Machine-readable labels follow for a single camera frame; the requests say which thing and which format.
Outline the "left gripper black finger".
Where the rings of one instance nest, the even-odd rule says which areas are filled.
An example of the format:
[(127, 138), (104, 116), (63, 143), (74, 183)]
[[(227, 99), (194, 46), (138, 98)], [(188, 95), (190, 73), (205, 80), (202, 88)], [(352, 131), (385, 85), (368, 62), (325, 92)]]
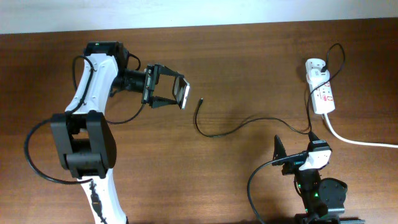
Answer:
[(168, 67), (166, 67), (164, 65), (155, 64), (154, 67), (156, 68), (157, 73), (159, 75), (168, 75), (168, 76), (171, 76), (171, 77), (182, 77), (182, 78), (184, 77), (183, 74), (178, 73), (176, 71), (173, 71), (173, 70), (171, 70), (170, 68), (168, 68)]
[(155, 109), (159, 108), (162, 106), (167, 106), (167, 105), (177, 105), (176, 100), (168, 99), (168, 98), (163, 98), (160, 96), (153, 96), (150, 101), (150, 107)]

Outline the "black smartphone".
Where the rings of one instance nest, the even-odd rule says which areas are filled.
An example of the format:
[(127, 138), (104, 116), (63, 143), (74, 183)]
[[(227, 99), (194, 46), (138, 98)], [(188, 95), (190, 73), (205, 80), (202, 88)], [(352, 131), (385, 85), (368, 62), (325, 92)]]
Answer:
[(172, 94), (181, 110), (185, 109), (190, 91), (190, 84), (184, 77), (176, 77)]

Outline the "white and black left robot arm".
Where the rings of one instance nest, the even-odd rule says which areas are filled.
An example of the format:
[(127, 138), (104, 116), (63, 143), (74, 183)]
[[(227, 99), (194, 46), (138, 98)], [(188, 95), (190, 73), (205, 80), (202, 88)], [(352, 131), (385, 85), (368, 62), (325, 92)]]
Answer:
[(90, 42), (80, 84), (65, 112), (50, 119), (61, 166), (86, 193), (95, 223), (127, 223), (113, 179), (117, 147), (105, 118), (107, 100), (119, 91), (141, 93), (142, 105), (184, 109), (190, 84), (160, 64), (144, 71), (127, 67), (131, 54), (120, 42)]

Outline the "white charger plug adapter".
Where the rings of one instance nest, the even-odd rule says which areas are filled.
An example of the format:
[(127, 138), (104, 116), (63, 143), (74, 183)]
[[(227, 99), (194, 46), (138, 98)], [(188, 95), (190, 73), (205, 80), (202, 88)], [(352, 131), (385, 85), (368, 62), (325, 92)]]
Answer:
[(312, 68), (307, 72), (307, 81), (309, 83), (325, 82), (330, 78), (328, 70), (322, 72), (320, 69)]

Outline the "white power strip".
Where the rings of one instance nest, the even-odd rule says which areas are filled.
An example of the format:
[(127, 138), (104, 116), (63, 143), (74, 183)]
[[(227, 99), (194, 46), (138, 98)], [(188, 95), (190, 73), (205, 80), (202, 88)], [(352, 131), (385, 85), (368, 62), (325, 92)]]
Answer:
[[(325, 65), (325, 61), (320, 58), (310, 58), (305, 62), (306, 72), (312, 68), (321, 70)], [(312, 105), (315, 114), (327, 114), (335, 110), (335, 102), (333, 99), (330, 82), (308, 82), (308, 85), (310, 91), (312, 92)]]

